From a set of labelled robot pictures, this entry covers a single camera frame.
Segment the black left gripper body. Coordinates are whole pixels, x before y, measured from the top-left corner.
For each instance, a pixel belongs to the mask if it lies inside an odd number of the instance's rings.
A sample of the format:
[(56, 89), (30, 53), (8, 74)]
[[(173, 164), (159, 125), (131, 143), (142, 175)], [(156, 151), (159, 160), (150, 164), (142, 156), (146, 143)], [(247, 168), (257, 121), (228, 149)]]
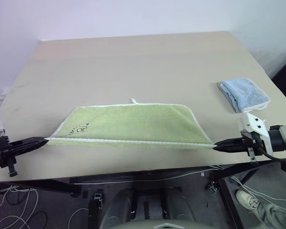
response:
[(19, 144), (19, 141), (10, 142), (7, 136), (0, 137), (0, 168), (8, 167), (10, 177), (18, 174), (14, 164), (17, 163), (15, 147)]

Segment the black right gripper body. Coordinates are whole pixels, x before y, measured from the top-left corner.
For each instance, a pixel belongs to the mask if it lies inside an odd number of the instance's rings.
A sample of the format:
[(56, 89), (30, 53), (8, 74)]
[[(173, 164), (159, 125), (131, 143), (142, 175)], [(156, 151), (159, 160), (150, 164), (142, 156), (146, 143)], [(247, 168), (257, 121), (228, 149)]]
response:
[(242, 131), (242, 143), (245, 145), (246, 152), (250, 157), (251, 163), (257, 163), (257, 156), (262, 156), (265, 153), (264, 143), (260, 135), (256, 132)]

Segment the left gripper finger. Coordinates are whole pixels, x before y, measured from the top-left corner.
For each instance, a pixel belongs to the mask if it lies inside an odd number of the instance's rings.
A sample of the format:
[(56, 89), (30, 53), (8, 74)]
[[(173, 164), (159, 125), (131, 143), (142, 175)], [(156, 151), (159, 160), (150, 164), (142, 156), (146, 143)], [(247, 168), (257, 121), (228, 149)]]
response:
[(14, 155), (22, 155), (31, 151), (34, 151), (36, 149), (39, 149), (43, 146), (13, 146), (13, 152)]
[(45, 137), (35, 136), (13, 142), (14, 146), (43, 146), (48, 143)]

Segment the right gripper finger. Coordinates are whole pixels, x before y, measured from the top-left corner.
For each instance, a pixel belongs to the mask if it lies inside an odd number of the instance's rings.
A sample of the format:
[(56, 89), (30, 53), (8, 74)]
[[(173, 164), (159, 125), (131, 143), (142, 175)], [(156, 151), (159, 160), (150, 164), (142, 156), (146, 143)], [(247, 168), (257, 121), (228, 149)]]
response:
[(240, 138), (230, 138), (226, 140), (219, 141), (215, 143), (217, 147), (236, 147), (243, 146), (243, 139)]
[(247, 147), (243, 144), (224, 143), (217, 145), (216, 147), (213, 148), (213, 150), (226, 153), (238, 153), (238, 152), (246, 152)]

